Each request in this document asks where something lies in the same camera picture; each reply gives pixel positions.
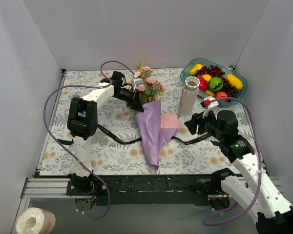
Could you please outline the pink artificial flower bouquet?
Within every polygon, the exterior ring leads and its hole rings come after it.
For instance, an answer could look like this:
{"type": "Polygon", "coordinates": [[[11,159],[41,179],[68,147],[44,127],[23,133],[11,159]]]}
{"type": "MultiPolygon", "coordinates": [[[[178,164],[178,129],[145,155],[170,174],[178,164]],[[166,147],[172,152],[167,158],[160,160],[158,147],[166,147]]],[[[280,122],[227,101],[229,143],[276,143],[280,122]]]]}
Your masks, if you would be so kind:
{"type": "Polygon", "coordinates": [[[165,85],[152,77],[153,70],[148,66],[143,67],[141,64],[138,64],[136,69],[137,72],[135,72],[133,78],[142,78],[144,82],[136,88],[140,97],[140,102],[146,104],[157,101],[159,96],[165,92],[165,85]]]}

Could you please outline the purple wrapping paper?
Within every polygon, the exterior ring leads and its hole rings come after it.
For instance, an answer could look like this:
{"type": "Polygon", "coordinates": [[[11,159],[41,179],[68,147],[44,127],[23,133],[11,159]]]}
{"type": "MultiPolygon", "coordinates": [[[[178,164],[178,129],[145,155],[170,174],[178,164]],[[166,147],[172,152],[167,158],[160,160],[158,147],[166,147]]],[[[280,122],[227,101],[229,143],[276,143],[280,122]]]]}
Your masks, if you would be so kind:
{"type": "Polygon", "coordinates": [[[147,163],[155,170],[159,168],[160,151],[169,143],[180,124],[177,114],[161,113],[161,102],[153,101],[143,105],[143,112],[136,114],[147,163]]]}

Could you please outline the black ribbon with gold text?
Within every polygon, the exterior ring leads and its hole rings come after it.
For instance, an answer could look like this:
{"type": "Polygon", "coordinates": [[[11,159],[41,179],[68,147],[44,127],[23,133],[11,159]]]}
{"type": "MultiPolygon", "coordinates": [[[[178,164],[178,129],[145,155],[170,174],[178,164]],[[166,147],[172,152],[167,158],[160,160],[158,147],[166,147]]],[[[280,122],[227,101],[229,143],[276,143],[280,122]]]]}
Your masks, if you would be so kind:
{"type": "MultiPolygon", "coordinates": [[[[103,127],[102,125],[98,125],[98,128],[105,134],[107,135],[109,138],[113,139],[114,141],[116,141],[117,143],[121,144],[121,145],[129,145],[129,144],[134,144],[138,141],[142,141],[142,138],[137,138],[137,139],[134,139],[134,140],[131,140],[131,141],[128,141],[128,142],[125,142],[123,140],[121,140],[120,138],[118,138],[116,135],[114,135],[113,133],[111,133],[108,129],[106,129],[105,127],[103,127]]],[[[176,139],[178,140],[179,142],[185,144],[185,145],[190,145],[190,144],[195,144],[195,143],[198,143],[198,142],[201,142],[205,139],[208,139],[209,137],[211,137],[210,134],[204,134],[202,136],[199,136],[197,138],[194,138],[192,140],[189,140],[189,141],[183,141],[181,140],[180,138],[176,137],[176,136],[173,136],[171,139],[176,139]]],[[[72,145],[74,143],[73,140],[63,140],[63,139],[58,139],[58,141],[63,144],[63,145],[72,145]]]]}

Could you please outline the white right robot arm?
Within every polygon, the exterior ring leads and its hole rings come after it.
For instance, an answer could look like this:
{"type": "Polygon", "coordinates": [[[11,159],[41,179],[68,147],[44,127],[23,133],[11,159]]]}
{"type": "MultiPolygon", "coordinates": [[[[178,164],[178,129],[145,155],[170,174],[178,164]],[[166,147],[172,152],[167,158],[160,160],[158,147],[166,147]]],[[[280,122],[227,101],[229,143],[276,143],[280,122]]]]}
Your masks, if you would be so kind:
{"type": "Polygon", "coordinates": [[[239,171],[243,184],[228,168],[212,174],[211,187],[217,194],[227,193],[254,220],[260,234],[293,234],[293,205],[280,193],[261,165],[251,144],[239,134],[235,113],[223,110],[193,114],[185,122],[191,134],[207,133],[213,145],[239,171]]]}

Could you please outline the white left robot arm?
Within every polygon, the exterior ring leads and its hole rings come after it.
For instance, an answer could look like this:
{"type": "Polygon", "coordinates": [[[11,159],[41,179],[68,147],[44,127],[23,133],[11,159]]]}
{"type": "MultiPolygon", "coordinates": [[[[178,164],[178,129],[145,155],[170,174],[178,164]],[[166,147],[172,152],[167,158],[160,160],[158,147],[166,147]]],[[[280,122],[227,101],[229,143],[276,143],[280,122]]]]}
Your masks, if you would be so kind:
{"type": "Polygon", "coordinates": [[[109,98],[117,98],[126,106],[138,112],[144,112],[138,92],[125,88],[123,73],[114,71],[110,79],[104,78],[99,88],[83,97],[71,100],[67,127],[70,130],[77,162],[71,166],[71,172],[80,177],[88,177],[92,172],[91,138],[98,128],[98,108],[109,98]]]}

